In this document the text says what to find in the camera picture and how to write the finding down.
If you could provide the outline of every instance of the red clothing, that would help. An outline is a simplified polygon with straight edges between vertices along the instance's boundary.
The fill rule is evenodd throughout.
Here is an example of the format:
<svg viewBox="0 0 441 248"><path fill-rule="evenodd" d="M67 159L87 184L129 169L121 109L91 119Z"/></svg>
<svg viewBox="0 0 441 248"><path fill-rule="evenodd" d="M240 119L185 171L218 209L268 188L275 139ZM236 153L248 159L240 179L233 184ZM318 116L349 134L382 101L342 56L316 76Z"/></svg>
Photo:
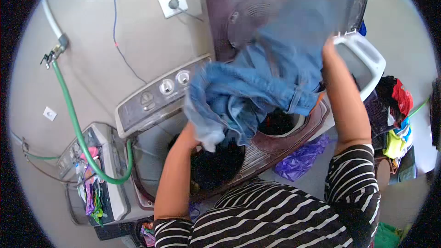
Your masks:
<svg viewBox="0 0 441 248"><path fill-rule="evenodd" d="M405 89L400 80L396 80L396 85L393 87L392 98L398 102L400 112L404 114L404 119L409 115L413 108L413 98L411 93Z"/></svg>

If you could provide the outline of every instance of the dark clothing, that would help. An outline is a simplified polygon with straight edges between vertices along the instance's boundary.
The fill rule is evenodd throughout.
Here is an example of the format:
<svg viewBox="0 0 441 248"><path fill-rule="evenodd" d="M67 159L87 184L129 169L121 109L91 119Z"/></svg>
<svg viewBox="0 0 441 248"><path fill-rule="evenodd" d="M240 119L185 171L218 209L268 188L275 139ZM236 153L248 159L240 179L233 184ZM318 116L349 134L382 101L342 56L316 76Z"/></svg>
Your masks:
<svg viewBox="0 0 441 248"><path fill-rule="evenodd" d="M156 247L353 247L360 235L367 247L379 201L372 147L352 146L329 164L325 201L292 186L252 181L225 193L194 224L156 220ZM363 221L367 226L355 224Z"/></svg>

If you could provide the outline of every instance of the hair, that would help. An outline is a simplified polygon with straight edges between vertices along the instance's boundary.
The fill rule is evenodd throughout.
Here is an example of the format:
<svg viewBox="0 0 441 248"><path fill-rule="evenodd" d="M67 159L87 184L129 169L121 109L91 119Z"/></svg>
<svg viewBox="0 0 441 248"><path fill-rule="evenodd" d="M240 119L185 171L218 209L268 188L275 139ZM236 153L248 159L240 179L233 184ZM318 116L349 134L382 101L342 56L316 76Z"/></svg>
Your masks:
<svg viewBox="0 0 441 248"><path fill-rule="evenodd" d="M168 144L172 148L179 134L175 135ZM245 160L245 146L237 146L230 141L228 145L216 146L215 152L202 149L191 156L191 179L200 186L201 190L212 191L234 179L239 173Z"/></svg>

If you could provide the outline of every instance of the denim jacket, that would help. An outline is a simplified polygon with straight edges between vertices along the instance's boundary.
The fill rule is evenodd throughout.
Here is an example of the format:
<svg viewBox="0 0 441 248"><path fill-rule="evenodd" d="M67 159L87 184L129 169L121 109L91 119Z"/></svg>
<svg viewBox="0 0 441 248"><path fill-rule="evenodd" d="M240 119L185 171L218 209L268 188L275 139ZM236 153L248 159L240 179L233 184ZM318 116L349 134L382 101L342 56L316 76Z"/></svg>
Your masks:
<svg viewBox="0 0 441 248"><path fill-rule="evenodd" d="M258 29L231 63L196 70L184 112L205 149L235 139L249 145L276 108L307 116L317 104L322 49L336 28L326 0L290 0L278 18Z"/></svg>

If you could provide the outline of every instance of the blue wire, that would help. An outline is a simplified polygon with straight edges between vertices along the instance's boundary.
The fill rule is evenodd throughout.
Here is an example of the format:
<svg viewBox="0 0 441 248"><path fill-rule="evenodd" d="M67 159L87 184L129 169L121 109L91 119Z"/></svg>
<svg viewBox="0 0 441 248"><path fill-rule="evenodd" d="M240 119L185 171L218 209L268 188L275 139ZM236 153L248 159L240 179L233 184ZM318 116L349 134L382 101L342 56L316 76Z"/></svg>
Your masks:
<svg viewBox="0 0 441 248"><path fill-rule="evenodd" d="M116 38L115 38L115 31L116 31L116 17L117 17L117 12L116 12L116 0L113 0L113 8L115 10L115 20L113 21L113 42L115 43L115 47L118 50L119 54L121 55L121 57L123 58L124 62L127 64L127 66L130 68L130 70L132 70L133 74L135 75L135 77L137 77L139 80L141 80L143 83L147 84L147 82L143 79L141 79L133 70L133 68L129 65L129 63L126 60L126 57L124 57L124 54L121 52L121 50L119 49L118 43L116 42Z"/></svg>

